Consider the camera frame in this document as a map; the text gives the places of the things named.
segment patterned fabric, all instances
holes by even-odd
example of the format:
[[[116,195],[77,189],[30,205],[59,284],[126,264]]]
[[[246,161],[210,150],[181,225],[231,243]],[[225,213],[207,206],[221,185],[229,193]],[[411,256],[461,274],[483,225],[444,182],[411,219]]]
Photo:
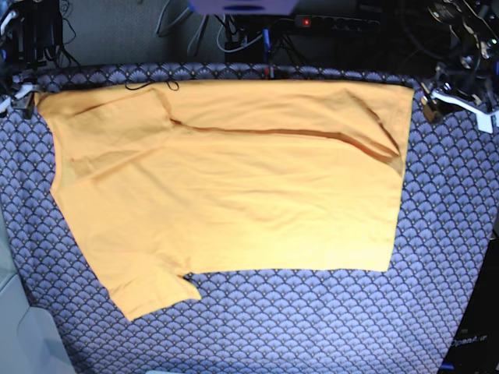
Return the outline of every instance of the patterned fabric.
[[[397,76],[285,68],[293,79]],[[39,76],[48,90],[167,79],[262,79],[255,65],[125,65]],[[47,309],[78,373],[435,373],[487,249],[499,200],[498,131],[466,113],[425,122],[416,92],[390,270],[261,270],[188,276],[200,302],[128,323],[54,204],[52,137],[39,115],[0,128],[2,208],[33,305]]]

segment cloth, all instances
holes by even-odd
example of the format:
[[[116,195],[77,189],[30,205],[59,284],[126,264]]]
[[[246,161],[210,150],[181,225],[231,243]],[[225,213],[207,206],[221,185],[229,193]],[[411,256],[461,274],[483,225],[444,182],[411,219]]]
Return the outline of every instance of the cloth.
[[[199,299],[191,272],[388,268],[410,89],[188,82],[37,105],[51,192],[128,319]]]

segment blue patterned tablecloth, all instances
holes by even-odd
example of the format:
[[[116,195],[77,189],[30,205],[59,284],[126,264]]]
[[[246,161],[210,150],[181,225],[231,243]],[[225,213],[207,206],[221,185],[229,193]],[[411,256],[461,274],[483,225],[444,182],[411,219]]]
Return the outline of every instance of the blue patterned tablecloth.
[[[410,79],[283,68],[292,79]],[[49,72],[47,90],[169,79],[263,79],[254,65],[147,64]],[[49,188],[51,133],[10,111],[0,186],[12,254],[32,305],[55,319],[76,371],[435,373],[479,273],[499,200],[499,129],[466,113],[429,125],[416,92],[390,270],[261,270],[188,276],[200,302],[129,323],[76,246]]]

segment orange t-shirt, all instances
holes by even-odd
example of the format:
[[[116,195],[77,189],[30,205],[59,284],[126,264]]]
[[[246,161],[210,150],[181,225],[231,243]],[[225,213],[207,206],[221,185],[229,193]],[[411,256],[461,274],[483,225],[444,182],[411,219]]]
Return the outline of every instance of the orange t-shirt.
[[[52,195],[128,319],[189,298],[187,273],[384,271],[412,90],[189,81],[43,93]]]

